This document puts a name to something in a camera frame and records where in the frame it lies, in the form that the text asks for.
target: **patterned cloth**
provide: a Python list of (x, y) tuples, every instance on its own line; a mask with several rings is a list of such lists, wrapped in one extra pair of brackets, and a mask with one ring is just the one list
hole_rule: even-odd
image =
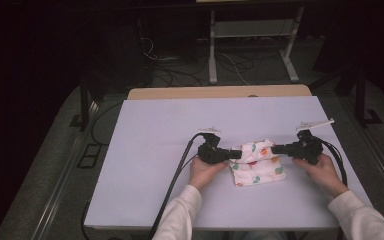
[(271, 152), (270, 140), (246, 143), (233, 150), (241, 150), (241, 159), (230, 159), (236, 186), (248, 186), (282, 180), (286, 177), (277, 155)]

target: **gray floor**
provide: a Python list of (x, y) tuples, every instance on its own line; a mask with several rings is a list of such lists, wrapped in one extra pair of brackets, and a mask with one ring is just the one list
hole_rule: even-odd
[[(238, 71), (251, 85), (289, 84), (278, 55), (281, 44), (282, 41), (269, 38), (249, 42), (221, 42), (217, 52), (229, 56), (236, 63), (243, 62), (237, 65)], [(310, 84), (324, 76), (323, 73), (312, 71), (322, 44), (322, 39), (299, 40), (295, 44), (291, 59), (301, 83)], [(198, 55), (205, 54), (206, 49), (203, 48)], [(173, 56), (159, 56), (161, 59), (168, 57)], [(228, 65), (230, 60), (221, 54), (217, 54), (217, 59), (218, 85), (244, 84), (235, 67)], [(208, 85), (205, 57), (199, 57), (197, 61), (185, 60), (181, 66), (173, 66), (178, 65), (179, 61), (161, 61), (160, 70), (155, 72), (153, 87), (165, 87), (170, 81), (172, 86), (198, 86), (196, 78), (202, 85)], [(195, 78), (172, 72), (170, 75), (161, 67), (194, 73)], [(316, 89), (313, 95), (319, 97), (327, 116), (335, 119), (333, 128), (348, 159), (373, 206), (384, 215), (384, 175), (378, 164), (379, 158), (384, 158), (384, 123), (370, 125), (367, 129), (361, 128), (352, 114), (353, 94), (348, 97), (337, 96), (332, 91), (336, 82), (326, 83)], [(93, 194), (107, 147), (102, 146), (94, 168), (82, 169), (76, 165), (88, 144), (96, 141), (110, 142), (118, 110), (125, 98), (122, 94), (108, 94), (104, 101), (94, 104), (91, 107), (92, 124), (85, 132), (69, 127), (73, 116), (79, 114), (78, 89), (67, 98), (0, 228), (0, 239), (86, 239), (82, 233), (82, 216)], [(366, 106), (374, 109), (384, 122), (384, 96), (370, 83), (367, 86)], [(96, 147), (90, 146), (88, 154), (94, 151)], [(91, 158), (84, 159), (84, 165), (91, 163)], [(146, 236), (146, 233), (140, 231), (128, 235), (123, 231), (84, 229), (84, 233), (89, 239), (144, 239)], [(310, 232), (304, 239), (336, 239), (336, 230)]]

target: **person's left hand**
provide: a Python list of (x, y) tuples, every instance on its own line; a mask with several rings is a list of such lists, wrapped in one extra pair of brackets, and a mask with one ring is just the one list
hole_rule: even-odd
[(199, 157), (194, 157), (191, 163), (189, 185), (194, 186), (198, 191), (202, 192), (217, 173), (225, 169), (228, 165), (228, 162), (208, 164), (203, 162)]

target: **white tabletop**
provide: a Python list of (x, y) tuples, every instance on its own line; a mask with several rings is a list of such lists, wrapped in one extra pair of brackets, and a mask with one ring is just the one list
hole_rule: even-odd
[[(215, 127), (219, 147), (270, 139), (278, 144), (297, 141), (301, 121), (327, 120), (317, 97), (258, 97), (175, 100), (127, 100), (123, 103), (111, 144), (87, 213), (94, 228), (149, 228), (188, 141), (199, 128)], [(342, 154), (349, 187), (370, 201), (331, 126), (312, 129)], [(188, 158), (204, 142), (197, 138)], [(325, 148), (324, 153), (331, 155)], [(306, 173), (281, 157), (286, 179), (236, 187), (226, 169), (203, 193), (195, 227), (229, 230), (293, 230), (337, 227), (331, 201)], [(172, 192), (176, 197), (189, 177), (189, 167)]]

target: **white sleeve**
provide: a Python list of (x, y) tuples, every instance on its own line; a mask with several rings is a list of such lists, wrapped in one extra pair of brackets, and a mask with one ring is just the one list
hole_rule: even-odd
[(384, 239), (384, 217), (347, 191), (329, 204), (347, 239)]
[(180, 196), (167, 205), (153, 239), (191, 239), (192, 223), (201, 203), (201, 193), (195, 187), (187, 185)]

